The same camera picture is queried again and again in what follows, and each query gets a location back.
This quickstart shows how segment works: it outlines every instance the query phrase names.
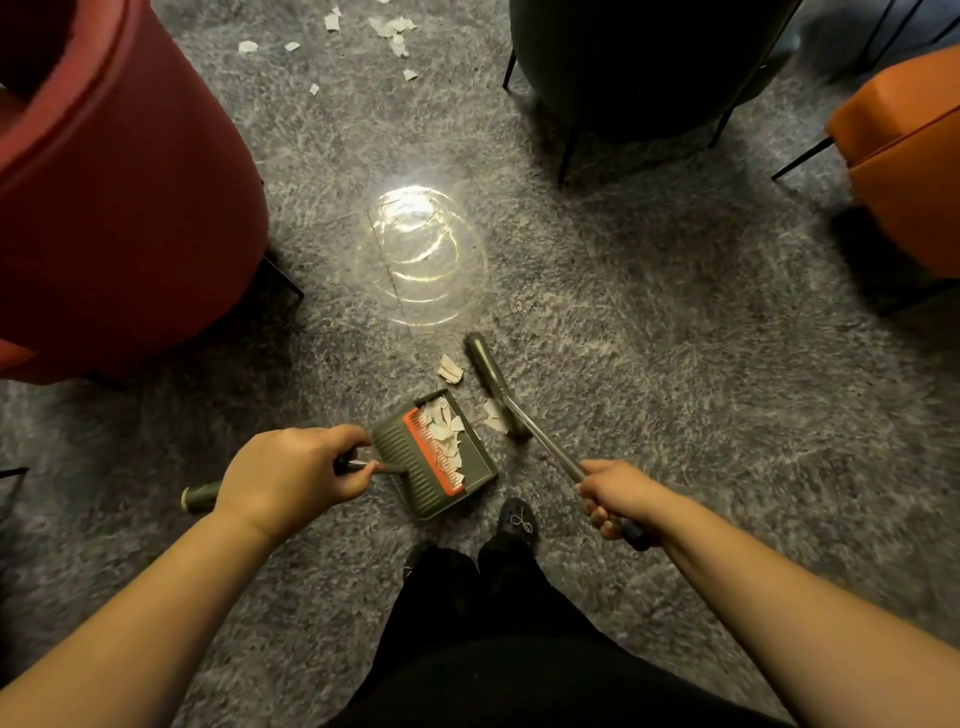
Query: person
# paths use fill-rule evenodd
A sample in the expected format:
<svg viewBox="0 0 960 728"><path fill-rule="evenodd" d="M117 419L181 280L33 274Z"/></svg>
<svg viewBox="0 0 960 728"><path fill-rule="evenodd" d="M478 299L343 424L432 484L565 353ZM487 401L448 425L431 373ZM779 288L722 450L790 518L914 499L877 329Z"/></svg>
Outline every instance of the person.
<svg viewBox="0 0 960 728"><path fill-rule="evenodd" d="M0 724L169 724L214 634L271 552L358 497L375 463L337 477L334 458L371 443L360 427L253 437L211 514L72 635L0 692ZM817 728L933 728L960 716L960 653L792 564L625 462L588 460L590 522L642 522L731 631L783 705ZM419 545L369 675L329 725L672 723L770 726L644 662L547 582L538 525L510 498L477 565ZM643 557L624 552L624 558Z"/></svg>

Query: orange comb edge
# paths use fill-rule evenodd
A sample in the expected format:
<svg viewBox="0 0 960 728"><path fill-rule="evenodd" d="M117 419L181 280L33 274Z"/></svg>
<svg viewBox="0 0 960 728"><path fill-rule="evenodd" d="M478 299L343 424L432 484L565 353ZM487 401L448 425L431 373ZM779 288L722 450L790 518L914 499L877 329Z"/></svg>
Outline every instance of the orange comb edge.
<svg viewBox="0 0 960 728"><path fill-rule="evenodd" d="M450 478L444 473L443 470L437 465L437 452L434 448L427 443L426 438L423 437L423 434L420 432L420 425L414 422L414 417L417 416L417 413L420 412L419 407L414 407L412 410L407 412L403 416L403 423L407 425L407 429L410 430L410 434L414 436L414 440L417 442L417 447L420 448L420 452L423 453L423 457L426 458L427 465L430 466L430 470L433 471L433 474L437 476L437 479L440 481L441 487L444 489L444 493L448 496L456 496L460 491L464 489L464 486L455 487Z"/></svg>

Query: floor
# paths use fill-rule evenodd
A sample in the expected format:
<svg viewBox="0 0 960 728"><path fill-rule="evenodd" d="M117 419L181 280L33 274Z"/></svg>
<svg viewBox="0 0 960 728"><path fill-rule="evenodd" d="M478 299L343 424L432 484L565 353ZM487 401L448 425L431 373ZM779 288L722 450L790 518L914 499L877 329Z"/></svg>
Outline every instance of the floor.
<svg viewBox="0 0 960 728"><path fill-rule="evenodd" d="M824 55L805 53L738 109L717 149L704 149L710 127L625 148L587 138L558 189L560 128L522 72L513 95L500 88L505 0L342 0L339 34L323 30L327 5L305 0L154 5L253 150L278 259L306 300L256 281L234 314L123 392L0 383L0 463L32 468L0 481L15 670L189 527L184 485L219 477L265 428L375 423L437 387L442 353L466 365L470 329L574 453L628 458L960 644L960 300L879 318L876 255L838 232L850 202L839 157L768 179L850 93L824 83ZM808 3L811 40L842 20L862 41L876 17L862 5ZM378 13L418 24L409 59L373 33ZM245 39L260 50L238 54ZM290 40L301 48L285 51ZM406 82L406 67L420 77ZM440 206L441 252L455 239L459 256L401 263L409 251L391 235ZM178 725L335 714L370 664L409 547L430 536L475 552L508 494L536 506L544 570L605 632L785 716L661 553L601 543L539 446L481 425L472 373L455 396L499 481L427 525L381 485L310 526L231 613Z"/></svg>

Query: shoe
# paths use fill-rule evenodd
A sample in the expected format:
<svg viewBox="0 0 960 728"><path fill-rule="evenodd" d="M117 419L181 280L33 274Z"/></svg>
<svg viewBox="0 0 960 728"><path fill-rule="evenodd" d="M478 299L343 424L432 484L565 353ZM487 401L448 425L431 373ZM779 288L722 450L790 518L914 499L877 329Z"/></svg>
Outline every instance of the shoe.
<svg viewBox="0 0 960 728"><path fill-rule="evenodd" d="M496 522L497 533L509 533L519 538L534 550L540 539L537 517L530 503L518 497L509 497L500 508L500 518Z"/></svg>
<svg viewBox="0 0 960 728"><path fill-rule="evenodd" d="M420 561L421 556L434 546L436 544L432 541L421 541L410 549L410 553L407 554L407 558L403 562L403 581L406 581L407 577L413 573L414 567Z"/></svg>

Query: red upholstered chair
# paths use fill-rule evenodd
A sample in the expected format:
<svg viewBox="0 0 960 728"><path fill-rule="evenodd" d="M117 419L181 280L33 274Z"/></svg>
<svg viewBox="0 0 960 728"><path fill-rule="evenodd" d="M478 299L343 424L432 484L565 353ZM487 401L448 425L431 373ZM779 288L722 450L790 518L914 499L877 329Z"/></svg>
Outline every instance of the red upholstered chair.
<svg viewBox="0 0 960 728"><path fill-rule="evenodd" d="M121 376L267 248L239 132L149 0L0 2L0 377Z"/></svg>

